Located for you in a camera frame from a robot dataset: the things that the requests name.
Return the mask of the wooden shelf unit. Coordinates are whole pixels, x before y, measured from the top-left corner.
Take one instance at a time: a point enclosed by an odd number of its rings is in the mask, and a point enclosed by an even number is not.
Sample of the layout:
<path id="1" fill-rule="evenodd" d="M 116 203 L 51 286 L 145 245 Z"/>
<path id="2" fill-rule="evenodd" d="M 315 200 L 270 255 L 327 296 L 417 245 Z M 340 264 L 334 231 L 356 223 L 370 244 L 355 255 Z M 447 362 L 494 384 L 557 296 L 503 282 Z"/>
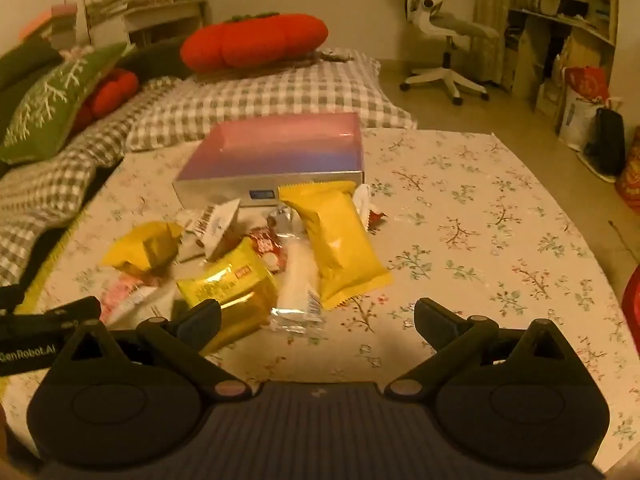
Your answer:
<path id="1" fill-rule="evenodd" d="M 559 128 L 566 101 L 563 70 L 611 73 L 618 0 L 511 0 L 504 32 L 502 88 Z"/>

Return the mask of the green snowflake pillow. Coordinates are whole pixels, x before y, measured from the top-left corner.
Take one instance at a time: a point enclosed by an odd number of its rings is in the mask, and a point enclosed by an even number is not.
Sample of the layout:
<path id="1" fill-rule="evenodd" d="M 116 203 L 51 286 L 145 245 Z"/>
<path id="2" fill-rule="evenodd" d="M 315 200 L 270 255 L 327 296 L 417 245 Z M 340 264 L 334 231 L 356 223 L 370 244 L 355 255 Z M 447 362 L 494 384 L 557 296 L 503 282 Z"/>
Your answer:
<path id="1" fill-rule="evenodd" d="M 2 162 L 15 166 L 58 154 L 72 132 L 81 105 L 127 47 L 126 42 L 119 42 L 75 55 L 42 76 L 26 92 L 6 128 Z"/>

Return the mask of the small red tomato cushion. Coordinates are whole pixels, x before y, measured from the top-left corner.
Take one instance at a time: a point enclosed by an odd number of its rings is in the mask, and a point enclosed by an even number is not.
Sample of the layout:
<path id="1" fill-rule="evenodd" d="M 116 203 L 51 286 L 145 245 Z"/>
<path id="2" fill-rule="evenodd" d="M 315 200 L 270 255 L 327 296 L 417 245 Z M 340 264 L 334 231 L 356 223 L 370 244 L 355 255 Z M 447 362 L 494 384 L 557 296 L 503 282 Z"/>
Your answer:
<path id="1" fill-rule="evenodd" d="M 113 68 L 82 103 L 72 133 L 81 132 L 130 100 L 139 90 L 139 79 L 130 70 Z"/>

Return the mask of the white red snack wrapper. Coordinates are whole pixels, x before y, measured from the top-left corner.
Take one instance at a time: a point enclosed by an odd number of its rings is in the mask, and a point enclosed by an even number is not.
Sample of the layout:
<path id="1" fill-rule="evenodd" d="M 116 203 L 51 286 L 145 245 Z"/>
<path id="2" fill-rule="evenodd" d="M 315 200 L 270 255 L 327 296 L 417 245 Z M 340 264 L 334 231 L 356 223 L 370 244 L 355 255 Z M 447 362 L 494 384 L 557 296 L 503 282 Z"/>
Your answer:
<path id="1" fill-rule="evenodd" d="M 358 185 L 354 194 L 352 194 L 352 202 L 363 227 L 367 231 L 376 230 L 386 220 L 386 214 L 371 202 L 370 185 Z"/>

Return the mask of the red white candy packet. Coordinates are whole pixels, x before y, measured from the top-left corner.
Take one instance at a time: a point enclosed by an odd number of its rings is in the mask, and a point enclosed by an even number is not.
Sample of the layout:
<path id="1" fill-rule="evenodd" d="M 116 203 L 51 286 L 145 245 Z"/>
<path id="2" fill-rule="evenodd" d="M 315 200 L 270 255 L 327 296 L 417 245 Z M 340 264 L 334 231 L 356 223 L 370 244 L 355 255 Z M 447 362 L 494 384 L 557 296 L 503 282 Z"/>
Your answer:
<path id="1" fill-rule="evenodd" d="M 280 238 L 270 226 L 255 226 L 247 232 L 253 250 L 271 273 L 279 273 L 286 267 L 286 251 Z"/>

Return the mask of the gold foil snack packet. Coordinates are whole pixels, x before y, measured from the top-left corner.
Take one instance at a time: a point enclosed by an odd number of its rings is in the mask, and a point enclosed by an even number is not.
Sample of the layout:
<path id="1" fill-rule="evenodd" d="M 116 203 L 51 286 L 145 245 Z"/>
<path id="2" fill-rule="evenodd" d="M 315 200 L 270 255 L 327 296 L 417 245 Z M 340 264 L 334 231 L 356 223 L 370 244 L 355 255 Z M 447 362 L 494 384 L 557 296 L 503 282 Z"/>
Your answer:
<path id="1" fill-rule="evenodd" d="M 202 353 L 216 352 L 268 325 L 278 301 L 277 281 L 247 238 L 195 278 L 178 280 L 177 287 L 191 308 L 209 299 L 220 305 L 220 329 Z"/>

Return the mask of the dark green sofa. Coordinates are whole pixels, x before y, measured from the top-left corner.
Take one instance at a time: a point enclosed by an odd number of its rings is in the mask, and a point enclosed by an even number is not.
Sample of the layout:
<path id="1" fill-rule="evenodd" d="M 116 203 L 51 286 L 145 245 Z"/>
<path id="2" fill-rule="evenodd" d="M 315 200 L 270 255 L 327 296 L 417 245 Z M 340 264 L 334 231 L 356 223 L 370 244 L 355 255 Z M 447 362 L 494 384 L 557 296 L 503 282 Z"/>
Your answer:
<path id="1" fill-rule="evenodd" d="M 163 40 L 158 44 L 152 44 L 152 46 L 142 48 L 136 48 L 128 44 L 126 51 L 122 54 L 122 57 L 114 68 L 130 70 L 130 72 L 137 75 L 139 79 L 139 90 L 134 96 L 139 93 L 142 84 L 152 79 L 165 76 L 180 79 L 186 78 L 186 76 L 190 74 L 190 70 L 183 64 L 180 58 L 180 48 L 183 41 L 184 39 L 182 37 L 178 37 Z M 93 47 L 85 47 L 75 51 L 60 52 L 55 50 L 47 40 L 33 39 L 24 42 L 24 44 L 2 55 L 1 143 L 6 135 L 6 128 L 8 128 L 15 110 L 18 104 L 21 103 L 26 92 L 32 88 L 42 76 L 61 65 L 64 61 L 75 55 L 82 55 L 92 50 L 94 50 Z M 89 127 L 102 119 L 96 120 Z M 66 144 L 68 144 L 74 136 L 84 132 L 89 127 L 81 132 L 71 132 Z M 6 174 L 9 170 L 20 165 L 10 166 L 1 161 L 1 172 L 2 174 Z"/>

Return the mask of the white triangular snack packet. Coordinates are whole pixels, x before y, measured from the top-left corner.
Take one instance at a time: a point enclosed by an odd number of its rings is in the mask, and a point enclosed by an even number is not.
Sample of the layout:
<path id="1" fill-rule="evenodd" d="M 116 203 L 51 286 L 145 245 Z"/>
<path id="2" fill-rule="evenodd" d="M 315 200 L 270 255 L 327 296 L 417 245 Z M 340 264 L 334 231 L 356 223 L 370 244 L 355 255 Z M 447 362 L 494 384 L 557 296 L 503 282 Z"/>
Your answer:
<path id="1" fill-rule="evenodd" d="M 230 252 L 240 242 L 236 220 L 239 200 L 208 206 L 190 224 L 184 239 L 189 259 L 204 257 L 213 262 Z"/>

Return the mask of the large yellow snack packet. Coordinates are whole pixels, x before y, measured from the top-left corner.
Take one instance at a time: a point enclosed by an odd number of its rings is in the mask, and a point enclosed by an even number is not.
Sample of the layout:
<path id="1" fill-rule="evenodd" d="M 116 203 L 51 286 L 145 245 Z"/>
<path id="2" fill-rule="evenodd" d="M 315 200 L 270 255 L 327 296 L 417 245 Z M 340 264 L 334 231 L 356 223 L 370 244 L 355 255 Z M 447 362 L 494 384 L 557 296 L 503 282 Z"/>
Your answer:
<path id="1" fill-rule="evenodd" d="M 279 188 L 282 203 L 303 221 L 319 271 L 322 307 L 332 310 L 393 281 L 378 260 L 352 196 L 352 181 L 307 182 Z"/>

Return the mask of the grey checked blanket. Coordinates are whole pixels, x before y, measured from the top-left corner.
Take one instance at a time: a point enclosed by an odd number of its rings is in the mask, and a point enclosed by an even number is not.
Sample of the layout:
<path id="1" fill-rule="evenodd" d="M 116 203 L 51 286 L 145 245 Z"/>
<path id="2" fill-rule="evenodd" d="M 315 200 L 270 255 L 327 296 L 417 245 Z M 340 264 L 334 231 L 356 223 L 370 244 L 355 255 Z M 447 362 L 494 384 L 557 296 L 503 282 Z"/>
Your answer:
<path id="1" fill-rule="evenodd" d="M 383 92 L 375 58 L 352 49 L 323 49 L 313 61 L 247 76 L 164 75 L 114 114 L 74 136 L 53 158 L 1 178 L 1 283 L 21 281 L 35 244 L 79 211 L 96 172 L 128 152 L 201 140 L 218 122 L 268 115 L 355 112 L 366 128 L 416 126 Z"/>

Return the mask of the floral tablecloth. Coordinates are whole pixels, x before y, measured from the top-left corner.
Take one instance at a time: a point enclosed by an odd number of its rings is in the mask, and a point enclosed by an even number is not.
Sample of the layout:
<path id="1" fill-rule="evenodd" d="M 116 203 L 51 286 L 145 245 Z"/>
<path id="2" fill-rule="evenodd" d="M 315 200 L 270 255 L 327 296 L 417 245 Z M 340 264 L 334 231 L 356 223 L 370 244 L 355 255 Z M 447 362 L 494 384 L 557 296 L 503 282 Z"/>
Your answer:
<path id="1" fill-rule="evenodd" d="M 371 243 L 393 281 L 328 312 L 318 333 L 258 330 L 214 362 L 251 385 L 386 384 L 431 353 L 413 324 L 420 298 L 506 327 L 548 318 L 610 407 L 596 465 L 620 462 L 639 441 L 639 357 L 593 244 L 494 136 L 378 129 L 362 147 L 384 214 Z"/>

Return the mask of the white wafer snack packet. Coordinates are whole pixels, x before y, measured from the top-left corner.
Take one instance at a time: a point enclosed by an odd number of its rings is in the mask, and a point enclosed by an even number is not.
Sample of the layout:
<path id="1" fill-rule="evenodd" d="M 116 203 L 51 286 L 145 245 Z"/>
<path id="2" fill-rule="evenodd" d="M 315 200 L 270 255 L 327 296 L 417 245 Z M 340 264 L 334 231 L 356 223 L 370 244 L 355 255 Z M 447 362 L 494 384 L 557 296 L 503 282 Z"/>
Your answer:
<path id="1" fill-rule="evenodd" d="M 319 271 L 302 219 L 291 207 L 280 205 L 267 217 L 284 250 L 276 306 L 271 310 L 273 330 L 305 335 L 323 323 L 319 298 Z"/>

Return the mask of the pink white snack packet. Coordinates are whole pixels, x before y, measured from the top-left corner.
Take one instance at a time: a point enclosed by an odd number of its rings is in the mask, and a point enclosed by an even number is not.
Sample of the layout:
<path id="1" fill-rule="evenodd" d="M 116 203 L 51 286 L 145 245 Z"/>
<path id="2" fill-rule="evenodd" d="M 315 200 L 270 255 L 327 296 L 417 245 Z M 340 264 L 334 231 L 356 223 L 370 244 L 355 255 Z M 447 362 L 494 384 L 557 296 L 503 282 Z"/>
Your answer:
<path id="1" fill-rule="evenodd" d="M 157 278 L 120 274 L 100 298 L 100 320 L 105 325 L 117 323 L 159 288 L 160 281 Z"/>

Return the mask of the white office chair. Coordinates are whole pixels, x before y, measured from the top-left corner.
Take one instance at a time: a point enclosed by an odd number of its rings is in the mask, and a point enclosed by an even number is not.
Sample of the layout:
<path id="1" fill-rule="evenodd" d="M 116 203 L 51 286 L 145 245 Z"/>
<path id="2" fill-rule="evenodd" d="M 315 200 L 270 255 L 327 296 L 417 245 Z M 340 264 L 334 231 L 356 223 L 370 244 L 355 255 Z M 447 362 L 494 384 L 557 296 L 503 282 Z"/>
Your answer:
<path id="1" fill-rule="evenodd" d="M 400 85 L 401 91 L 408 91 L 421 84 L 431 84 L 441 81 L 448 92 L 451 102 L 460 106 L 463 99 L 459 88 L 477 93 L 483 101 L 489 100 L 489 94 L 484 86 L 469 80 L 465 76 L 457 73 L 451 67 L 451 55 L 456 47 L 456 40 L 462 37 L 482 38 L 486 40 L 496 40 L 498 32 L 486 25 L 459 20 L 448 12 L 442 10 L 442 5 L 448 0 L 406 0 L 406 19 L 424 37 L 444 38 L 446 41 L 445 52 L 442 55 L 442 66 L 437 68 L 426 68 L 425 70 L 414 70 L 411 75 Z"/>

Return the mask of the pink silver storage box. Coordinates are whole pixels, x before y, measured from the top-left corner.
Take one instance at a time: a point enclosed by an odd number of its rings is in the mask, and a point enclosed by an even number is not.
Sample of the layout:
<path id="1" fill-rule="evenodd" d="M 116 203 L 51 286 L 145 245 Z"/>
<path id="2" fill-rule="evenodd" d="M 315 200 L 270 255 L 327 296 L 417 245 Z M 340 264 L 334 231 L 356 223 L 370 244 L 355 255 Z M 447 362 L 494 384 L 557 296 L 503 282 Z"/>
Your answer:
<path id="1" fill-rule="evenodd" d="M 238 200 L 278 202 L 285 185 L 364 182 L 355 113 L 305 113 L 222 122 L 198 144 L 172 185 L 186 209 Z"/>

